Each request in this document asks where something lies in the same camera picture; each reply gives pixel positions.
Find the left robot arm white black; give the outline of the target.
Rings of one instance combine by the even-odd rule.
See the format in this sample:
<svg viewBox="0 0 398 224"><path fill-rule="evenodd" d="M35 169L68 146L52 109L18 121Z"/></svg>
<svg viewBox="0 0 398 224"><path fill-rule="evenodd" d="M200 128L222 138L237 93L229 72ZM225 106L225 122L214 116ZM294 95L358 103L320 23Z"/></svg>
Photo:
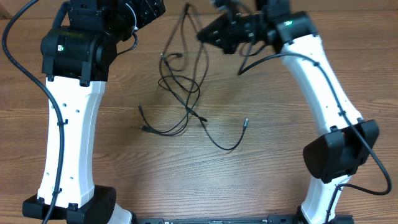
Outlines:
<svg viewBox="0 0 398 224"><path fill-rule="evenodd" d="M53 96L44 175L25 217L68 223L136 223L113 187L93 181L98 109L117 44L165 12L163 1L65 1L42 39L42 71Z"/></svg>

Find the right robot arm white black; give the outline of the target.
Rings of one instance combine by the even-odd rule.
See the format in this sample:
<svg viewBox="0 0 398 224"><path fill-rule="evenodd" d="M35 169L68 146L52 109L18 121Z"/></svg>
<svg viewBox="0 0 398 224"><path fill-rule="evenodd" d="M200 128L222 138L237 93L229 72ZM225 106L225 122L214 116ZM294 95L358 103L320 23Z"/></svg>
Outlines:
<svg viewBox="0 0 398 224"><path fill-rule="evenodd" d="M349 223L335 208L341 191L365 164L379 136L343 91L310 16L292 12L288 1L258 1L257 12L240 14L243 3L215 1L222 15L203 28L198 40L235 53L239 44L264 42L289 69L315 120L318 137L303 149L311 174L307 196L295 223Z"/></svg>

